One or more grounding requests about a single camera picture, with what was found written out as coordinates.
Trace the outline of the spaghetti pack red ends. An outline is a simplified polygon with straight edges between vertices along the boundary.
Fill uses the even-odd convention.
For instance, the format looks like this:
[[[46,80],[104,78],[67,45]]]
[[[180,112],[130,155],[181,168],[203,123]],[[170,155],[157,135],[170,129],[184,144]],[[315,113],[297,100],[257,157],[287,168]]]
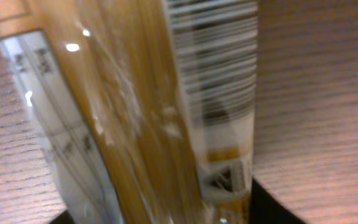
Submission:
[[[248,223],[257,1],[0,1],[75,223]]]

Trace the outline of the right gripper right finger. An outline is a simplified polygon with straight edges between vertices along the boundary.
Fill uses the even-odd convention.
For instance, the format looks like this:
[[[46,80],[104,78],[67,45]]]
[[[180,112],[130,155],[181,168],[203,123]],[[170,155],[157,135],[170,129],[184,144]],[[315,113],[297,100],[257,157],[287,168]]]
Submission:
[[[252,178],[250,224],[306,224],[304,220],[279,203],[269,192]]]

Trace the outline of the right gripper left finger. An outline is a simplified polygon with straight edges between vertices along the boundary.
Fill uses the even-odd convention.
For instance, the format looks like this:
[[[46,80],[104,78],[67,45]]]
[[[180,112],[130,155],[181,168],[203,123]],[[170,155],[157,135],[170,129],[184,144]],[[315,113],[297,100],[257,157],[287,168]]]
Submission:
[[[53,220],[49,221],[48,224],[75,224],[75,221],[69,211],[65,210],[61,214],[57,215]]]

